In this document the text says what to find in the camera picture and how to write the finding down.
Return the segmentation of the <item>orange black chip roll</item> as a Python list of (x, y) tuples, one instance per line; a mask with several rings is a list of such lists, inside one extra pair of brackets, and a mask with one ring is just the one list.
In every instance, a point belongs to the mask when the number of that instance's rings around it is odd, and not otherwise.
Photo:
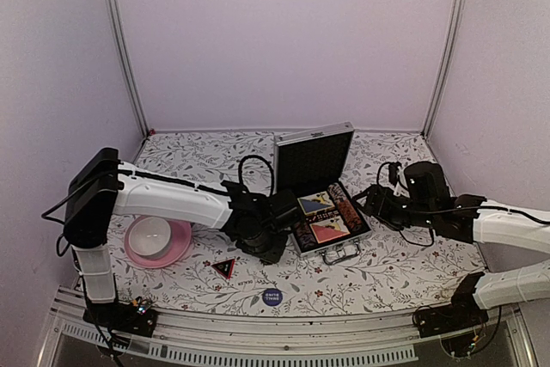
[(352, 203), (345, 199), (336, 203), (340, 216), (351, 233), (357, 233), (364, 229), (362, 218), (358, 215)]

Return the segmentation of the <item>blue peach chip stack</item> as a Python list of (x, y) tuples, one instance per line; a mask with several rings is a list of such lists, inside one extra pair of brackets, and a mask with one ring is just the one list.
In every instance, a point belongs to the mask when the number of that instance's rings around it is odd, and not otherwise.
[(347, 192), (339, 183), (333, 183), (327, 188), (327, 192), (336, 205), (349, 201)]

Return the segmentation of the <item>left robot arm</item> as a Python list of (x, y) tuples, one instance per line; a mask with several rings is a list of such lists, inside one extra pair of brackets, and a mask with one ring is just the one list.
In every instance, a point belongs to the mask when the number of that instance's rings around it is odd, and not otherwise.
[[(64, 218), (54, 212), (63, 209)], [(86, 298), (109, 327), (127, 321), (118, 301), (107, 247), (112, 216), (137, 215), (197, 223), (219, 229), (244, 253), (276, 264), (290, 227), (303, 211), (290, 190), (255, 193), (243, 182), (199, 183), (157, 174), (119, 159), (114, 148), (101, 149), (70, 182), (67, 195), (42, 213), (59, 222), (62, 239), (73, 249)]]

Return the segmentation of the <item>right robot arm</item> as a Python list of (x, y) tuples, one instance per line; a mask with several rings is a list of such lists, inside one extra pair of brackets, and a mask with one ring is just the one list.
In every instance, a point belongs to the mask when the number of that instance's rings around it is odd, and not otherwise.
[[(366, 216), (390, 229), (427, 228), (433, 235), (473, 244), (496, 243), (547, 254), (549, 214), (500, 204), (484, 196), (451, 195), (442, 167), (388, 163), (388, 186), (375, 182), (352, 199)], [(549, 262), (507, 272), (467, 275), (444, 311), (453, 329), (464, 328), (478, 310), (549, 297)]]

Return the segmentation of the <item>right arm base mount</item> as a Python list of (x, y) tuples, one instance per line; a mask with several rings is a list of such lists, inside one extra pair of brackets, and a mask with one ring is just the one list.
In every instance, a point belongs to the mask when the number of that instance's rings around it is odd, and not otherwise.
[(483, 275), (483, 272), (468, 274), (459, 283), (449, 304), (416, 309), (412, 314), (412, 324), (418, 329), (420, 337), (452, 333), (487, 322), (487, 310), (474, 300), (475, 286)]

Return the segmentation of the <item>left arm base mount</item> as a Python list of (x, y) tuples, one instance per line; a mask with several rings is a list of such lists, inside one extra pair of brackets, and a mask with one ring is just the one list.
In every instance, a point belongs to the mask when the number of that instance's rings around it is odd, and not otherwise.
[(83, 319), (108, 332), (121, 332), (151, 338), (156, 329), (158, 312), (147, 299), (122, 303), (92, 303), (85, 298), (86, 310)]

